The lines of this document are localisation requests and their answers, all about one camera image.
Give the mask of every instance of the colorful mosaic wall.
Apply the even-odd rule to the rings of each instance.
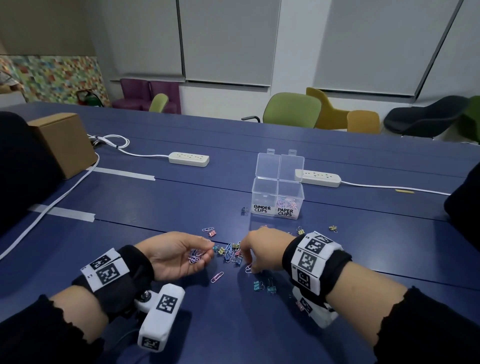
[[[0,68],[22,83],[27,102],[77,104],[76,92],[88,89],[110,106],[96,57],[0,56]]]

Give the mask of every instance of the white power strip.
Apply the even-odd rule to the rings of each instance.
[[[295,179],[302,183],[316,184],[319,186],[338,187],[342,180],[338,174],[315,172],[314,170],[295,170]]]
[[[201,154],[190,154],[173,152],[168,155],[168,161],[175,164],[185,164],[187,166],[205,167],[210,161],[209,156]]]

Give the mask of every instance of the black wrist strap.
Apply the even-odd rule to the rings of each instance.
[[[297,236],[292,242],[287,246],[282,257],[282,267],[288,273],[290,278],[292,277],[292,265],[291,260],[295,254],[295,249],[298,244],[302,241],[306,234]],[[291,279],[292,283],[300,288],[300,292],[303,297],[307,300],[312,301],[314,304],[323,306],[325,301],[325,296],[328,295],[340,277],[343,268],[347,265],[348,262],[352,260],[352,256],[343,250],[335,250],[330,258],[325,263],[324,271],[320,276],[320,295],[317,296],[315,293],[309,291],[302,285],[298,284],[296,281]]]
[[[130,310],[135,296],[149,290],[154,279],[152,264],[140,250],[126,245],[120,248],[118,253],[130,272],[93,292],[110,322],[124,311]],[[85,287],[92,292],[83,274],[79,275],[72,285]]]

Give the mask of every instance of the plastic container lid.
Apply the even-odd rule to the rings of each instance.
[[[288,155],[281,156],[275,154],[274,149],[267,149],[266,153],[258,153],[255,176],[268,180],[301,182],[301,178],[295,178],[295,170],[301,170],[303,174],[304,164],[305,158],[297,156],[294,149],[290,149]]]

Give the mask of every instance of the hand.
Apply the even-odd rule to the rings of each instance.
[[[252,263],[253,250],[256,260],[252,263],[252,273],[264,269],[281,270],[282,257],[288,244],[294,239],[287,232],[261,227],[248,233],[240,243],[240,248],[247,264]]]
[[[178,231],[152,236],[135,245],[152,263],[155,280],[175,280],[202,270],[214,255],[213,246],[204,237]],[[194,264],[188,260],[191,249],[205,251]]]

